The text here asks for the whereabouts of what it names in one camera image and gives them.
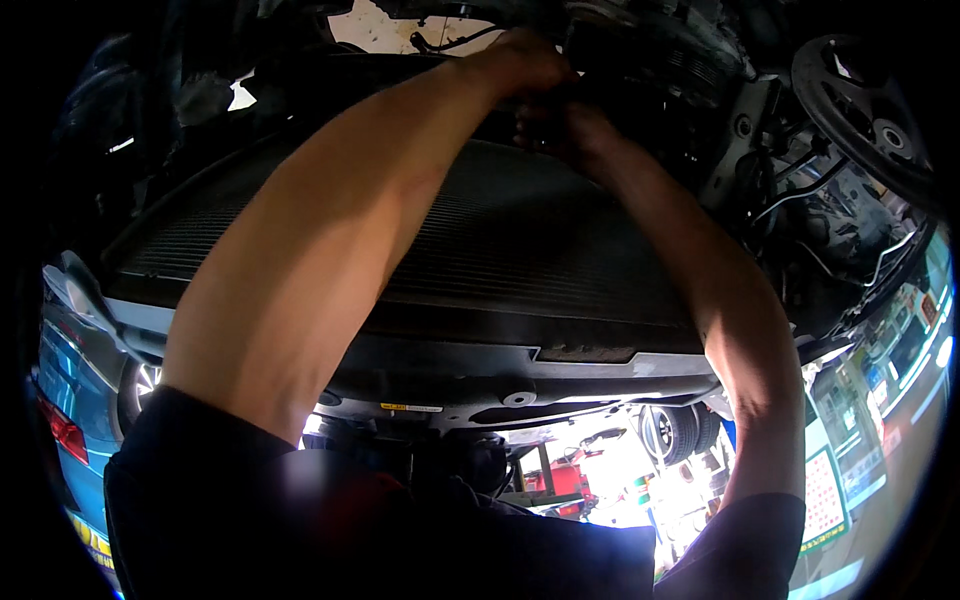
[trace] sticker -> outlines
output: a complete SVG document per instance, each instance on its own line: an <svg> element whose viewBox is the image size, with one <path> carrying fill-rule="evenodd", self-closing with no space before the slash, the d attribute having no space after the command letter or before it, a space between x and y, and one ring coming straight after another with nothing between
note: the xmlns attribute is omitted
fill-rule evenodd
<svg viewBox="0 0 960 600"><path fill-rule="evenodd" d="M418 406L416 404L389 404L380 402L380 408L388 411L414 411L416 413L441 413L444 409L440 406Z"/></svg>

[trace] dark t-shirt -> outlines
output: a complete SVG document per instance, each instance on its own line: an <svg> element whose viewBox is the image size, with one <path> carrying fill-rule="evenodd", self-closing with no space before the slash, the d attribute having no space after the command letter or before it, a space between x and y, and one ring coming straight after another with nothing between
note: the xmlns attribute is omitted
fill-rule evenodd
<svg viewBox="0 0 960 600"><path fill-rule="evenodd" d="M105 473L127 597L784 598L804 528L799 498L744 498L654 586L653 528L524 514L455 477L412 494L294 450L158 388Z"/></svg>

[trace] sleeve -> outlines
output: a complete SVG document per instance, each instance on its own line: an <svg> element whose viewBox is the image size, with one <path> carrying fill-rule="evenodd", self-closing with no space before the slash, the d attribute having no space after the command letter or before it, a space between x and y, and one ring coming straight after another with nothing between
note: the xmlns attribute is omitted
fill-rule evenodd
<svg viewBox="0 0 960 600"><path fill-rule="evenodd" d="M292 450L249 422L157 388L104 473L108 534L126 597L177 597L225 580L242 587L264 544L249 529L257 525L256 474Z"/></svg>
<svg viewBox="0 0 960 600"><path fill-rule="evenodd" d="M787 493L762 493L734 502L657 582L654 598L786 598L804 518L804 502Z"/></svg>

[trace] hand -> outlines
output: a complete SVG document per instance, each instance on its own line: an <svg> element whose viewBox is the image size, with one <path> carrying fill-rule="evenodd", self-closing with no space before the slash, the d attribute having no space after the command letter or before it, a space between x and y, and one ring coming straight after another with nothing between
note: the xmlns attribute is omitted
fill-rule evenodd
<svg viewBox="0 0 960 600"><path fill-rule="evenodd" d="M645 154L620 135L599 108L578 102L551 105L547 98L524 105L516 113L516 129L517 146L556 156L601 185L609 178L611 158L627 148Z"/></svg>
<svg viewBox="0 0 960 600"><path fill-rule="evenodd" d="M483 52L467 58L493 72L501 97L536 94L578 79L564 55L526 29L512 29Z"/></svg>

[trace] car wheel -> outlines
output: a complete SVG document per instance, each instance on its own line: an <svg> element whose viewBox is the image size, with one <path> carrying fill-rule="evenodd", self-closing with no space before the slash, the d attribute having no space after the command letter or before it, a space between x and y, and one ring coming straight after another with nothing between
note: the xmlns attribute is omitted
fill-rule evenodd
<svg viewBox="0 0 960 600"><path fill-rule="evenodd" d="M693 446L694 454L702 454L716 444L720 434L720 416L707 408L703 402L693 405L693 414L697 418L697 443Z"/></svg>
<svg viewBox="0 0 960 600"><path fill-rule="evenodd" d="M143 412L152 397L151 394L160 383L163 374L161 367L151 367L128 360L120 377L120 391L117 394L117 418L120 431L127 435L133 422Z"/></svg>
<svg viewBox="0 0 960 600"><path fill-rule="evenodd" d="M693 453L697 417L689 406L648 406L640 417L640 439L666 467L676 465Z"/></svg>

